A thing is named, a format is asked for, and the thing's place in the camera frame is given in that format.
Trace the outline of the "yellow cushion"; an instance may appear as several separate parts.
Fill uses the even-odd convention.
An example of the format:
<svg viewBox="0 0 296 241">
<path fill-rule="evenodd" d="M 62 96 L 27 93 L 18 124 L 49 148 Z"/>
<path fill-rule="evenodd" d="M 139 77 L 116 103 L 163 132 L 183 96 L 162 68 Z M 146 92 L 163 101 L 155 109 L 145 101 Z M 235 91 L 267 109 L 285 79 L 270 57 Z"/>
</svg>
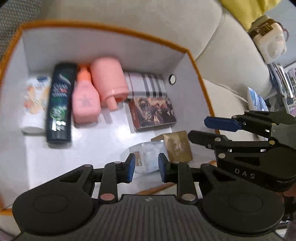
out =
<svg viewBox="0 0 296 241">
<path fill-rule="evenodd" d="M 246 31 L 250 30 L 253 22 L 280 2 L 281 0 L 220 0 L 221 5 L 239 21 Z"/>
</svg>

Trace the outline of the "dark Clear shampoo bottle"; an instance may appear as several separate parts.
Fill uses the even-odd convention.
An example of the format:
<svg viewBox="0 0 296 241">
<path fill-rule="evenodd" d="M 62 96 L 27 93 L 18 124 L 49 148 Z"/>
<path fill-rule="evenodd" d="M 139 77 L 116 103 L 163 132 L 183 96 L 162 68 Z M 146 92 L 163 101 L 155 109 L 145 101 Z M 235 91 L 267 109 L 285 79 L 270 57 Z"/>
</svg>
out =
<svg viewBox="0 0 296 241">
<path fill-rule="evenodd" d="M 49 144 L 71 142 L 72 93 L 77 77 L 76 63 L 55 66 L 47 106 L 46 140 Z"/>
</svg>

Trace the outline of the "pink pump bottle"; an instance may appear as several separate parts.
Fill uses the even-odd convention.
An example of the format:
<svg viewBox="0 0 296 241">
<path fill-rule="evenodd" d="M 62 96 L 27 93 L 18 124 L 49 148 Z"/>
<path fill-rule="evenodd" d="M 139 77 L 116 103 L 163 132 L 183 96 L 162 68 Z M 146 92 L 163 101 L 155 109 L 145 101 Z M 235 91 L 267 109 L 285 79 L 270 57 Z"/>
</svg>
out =
<svg viewBox="0 0 296 241">
<path fill-rule="evenodd" d="M 72 112 L 76 124 L 94 123 L 101 112 L 99 93 L 87 67 L 80 68 L 72 94 Z"/>
</svg>

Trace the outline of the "pink plastic cup bottle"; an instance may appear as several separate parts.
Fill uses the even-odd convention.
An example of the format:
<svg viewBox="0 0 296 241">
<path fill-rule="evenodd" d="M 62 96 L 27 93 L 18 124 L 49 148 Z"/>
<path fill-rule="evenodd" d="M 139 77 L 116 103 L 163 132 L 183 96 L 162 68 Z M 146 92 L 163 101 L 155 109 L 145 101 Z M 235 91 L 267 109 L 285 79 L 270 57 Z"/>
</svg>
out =
<svg viewBox="0 0 296 241">
<path fill-rule="evenodd" d="M 117 110 L 117 104 L 126 100 L 129 94 L 119 60 L 113 57 L 96 59 L 90 66 L 90 70 L 101 103 L 105 104 L 110 111 Z"/>
</svg>

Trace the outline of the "gold brown small box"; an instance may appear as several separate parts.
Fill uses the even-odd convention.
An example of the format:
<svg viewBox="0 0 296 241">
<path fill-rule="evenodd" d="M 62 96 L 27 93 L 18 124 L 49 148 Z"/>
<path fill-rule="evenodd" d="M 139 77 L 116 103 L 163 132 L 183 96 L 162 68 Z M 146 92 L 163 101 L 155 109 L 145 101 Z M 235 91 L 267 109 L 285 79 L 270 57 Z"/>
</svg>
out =
<svg viewBox="0 0 296 241">
<path fill-rule="evenodd" d="M 151 141 L 164 141 L 170 162 L 188 163 L 193 160 L 189 139 L 186 131 L 163 133 Z"/>
</svg>

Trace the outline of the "houndstooth cushion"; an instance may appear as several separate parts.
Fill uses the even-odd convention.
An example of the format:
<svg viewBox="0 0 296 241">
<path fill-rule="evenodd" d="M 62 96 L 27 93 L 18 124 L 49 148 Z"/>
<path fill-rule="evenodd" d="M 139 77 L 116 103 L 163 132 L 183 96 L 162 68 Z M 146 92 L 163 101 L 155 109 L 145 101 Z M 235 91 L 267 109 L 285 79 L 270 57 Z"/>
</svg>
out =
<svg viewBox="0 0 296 241">
<path fill-rule="evenodd" d="M 42 7 L 43 1 L 40 0 L 1 0 L 1 58 L 18 27 L 25 22 L 35 20 Z"/>
</svg>

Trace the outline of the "clear plastic card box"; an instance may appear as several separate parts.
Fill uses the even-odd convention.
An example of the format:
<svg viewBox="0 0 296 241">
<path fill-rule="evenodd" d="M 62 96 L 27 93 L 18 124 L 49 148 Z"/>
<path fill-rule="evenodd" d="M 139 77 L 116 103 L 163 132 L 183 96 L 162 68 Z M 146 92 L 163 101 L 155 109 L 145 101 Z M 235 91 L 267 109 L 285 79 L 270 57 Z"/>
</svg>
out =
<svg viewBox="0 0 296 241">
<path fill-rule="evenodd" d="M 163 140 L 140 143 L 128 148 L 128 151 L 135 155 L 135 173 L 138 174 L 158 171 L 158 155 L 160 153 L 167 155 Z"/>
</svg>

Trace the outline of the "white Vaseline lotion tube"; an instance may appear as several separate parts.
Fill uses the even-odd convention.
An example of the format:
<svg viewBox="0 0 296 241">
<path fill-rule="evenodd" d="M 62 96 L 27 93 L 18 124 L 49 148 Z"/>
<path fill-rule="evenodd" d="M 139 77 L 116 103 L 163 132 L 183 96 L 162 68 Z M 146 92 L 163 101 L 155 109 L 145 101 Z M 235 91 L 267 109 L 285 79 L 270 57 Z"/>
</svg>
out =
<svg viewBox="0 0 296 241">
<path fill-rule="evenodd" d="M 51 77 L 33 75 L 26 81 L 23 93 L 23 120 L 20 129 L 28 135 L 45 133 Z"/>
</svg>

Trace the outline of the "orange cardboard box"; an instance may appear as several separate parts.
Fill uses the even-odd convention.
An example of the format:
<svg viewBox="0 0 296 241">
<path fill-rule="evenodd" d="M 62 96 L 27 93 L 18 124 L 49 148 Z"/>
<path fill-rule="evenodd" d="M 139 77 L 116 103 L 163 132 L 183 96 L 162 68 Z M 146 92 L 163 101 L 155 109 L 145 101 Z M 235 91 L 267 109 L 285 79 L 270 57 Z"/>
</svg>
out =
<svg viewBox="0 0 296 241">
<path fill-rule="evenodd" d="M 128 107 L 103 111 L 98 124 L 73 128 L 72 141 L 50 147 L 43 136 L 20 129 L 26 82 L 52 74 L 56 64 L 90 64 L 113 56 L 125 70 L 177 77 L 166 84 L 177 117 L 172 131 L 205 131 L 213 108 L 191 53 L 176 44 L 131 30 L 98 24 L 45 21 L 21 27 L 1 62 L 1 198 L 5 206 L 25 191 L 83 164 L 95 168 L 118 161 L 130 146 L 161 130 L 135 133 Z"/>
</svg>

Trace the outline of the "blue white plastic bag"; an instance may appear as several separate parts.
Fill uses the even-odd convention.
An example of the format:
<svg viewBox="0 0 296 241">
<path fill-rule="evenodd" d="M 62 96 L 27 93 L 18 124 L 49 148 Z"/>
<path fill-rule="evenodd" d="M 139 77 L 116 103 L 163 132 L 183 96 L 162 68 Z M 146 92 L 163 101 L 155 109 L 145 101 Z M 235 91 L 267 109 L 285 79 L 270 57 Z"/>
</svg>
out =
<svg viewBox="0 0 296 241">
<path fill-rule="evenodd" d="M 249 110 L 268 111 L 268 107 L 264 99 L 250 87 L 248 87 L 247 101 L 248 101 Z"/>
</svg>

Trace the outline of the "illustrated card box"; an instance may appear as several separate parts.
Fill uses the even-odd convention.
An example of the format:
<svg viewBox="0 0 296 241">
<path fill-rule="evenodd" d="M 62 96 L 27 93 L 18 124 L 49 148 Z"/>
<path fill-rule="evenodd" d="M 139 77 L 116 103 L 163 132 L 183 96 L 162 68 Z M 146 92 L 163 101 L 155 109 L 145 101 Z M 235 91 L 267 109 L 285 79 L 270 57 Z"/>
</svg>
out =
<svg viewBox="0 0 296 241">
<path fill-rule="evenodd" d="M 139 97 L 128 103 L 136 132 L 144 129 L 170 126 L 177 122 L 168 97 Z"/>
</svg>

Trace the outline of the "plaid checkered case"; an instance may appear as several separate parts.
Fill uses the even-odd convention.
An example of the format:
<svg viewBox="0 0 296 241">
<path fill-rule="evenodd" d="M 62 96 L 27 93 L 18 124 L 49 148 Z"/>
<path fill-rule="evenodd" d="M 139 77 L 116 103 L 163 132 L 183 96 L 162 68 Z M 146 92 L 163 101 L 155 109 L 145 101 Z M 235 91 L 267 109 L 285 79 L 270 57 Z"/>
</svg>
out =
<svg viewBox="0 0 296 241">
<path fill-rule="evenodd" d="M 167 96 L 161 76 L 137 72 L 125 72 L 124 76 L 129 90 L 128 99 Z"/>
</svg>

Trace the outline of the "cream mini suitcase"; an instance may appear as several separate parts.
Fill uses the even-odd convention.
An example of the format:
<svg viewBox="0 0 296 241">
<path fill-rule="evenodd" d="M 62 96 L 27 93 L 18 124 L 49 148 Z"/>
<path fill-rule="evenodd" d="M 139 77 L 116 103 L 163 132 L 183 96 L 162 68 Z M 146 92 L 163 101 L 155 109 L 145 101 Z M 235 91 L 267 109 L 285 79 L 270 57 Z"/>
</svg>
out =
<svg viewBox="0 0 296 241">
<path fill-rule="evenodd" d="M 266 64 L 273 63 L 287 51 L 288 30 L 267 15 L 258 18 L 248 34 Z"/>
</svg>

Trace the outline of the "beige sofa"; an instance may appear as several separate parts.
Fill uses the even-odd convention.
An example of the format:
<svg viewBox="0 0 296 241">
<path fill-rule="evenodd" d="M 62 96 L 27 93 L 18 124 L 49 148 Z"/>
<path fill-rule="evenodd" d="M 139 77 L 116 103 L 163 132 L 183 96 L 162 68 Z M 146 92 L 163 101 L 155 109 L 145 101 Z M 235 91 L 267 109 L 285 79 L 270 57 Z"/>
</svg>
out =
<svg viewBox="0 0 296 241">
<path fill-rule="evenodd" d="M 218 1 L 44 1 L 40 19 L 119 26 L 189 49 L 218 117 L 243 114 L 249 88 L 272 89 L 252 39 Z"/>
</svg>

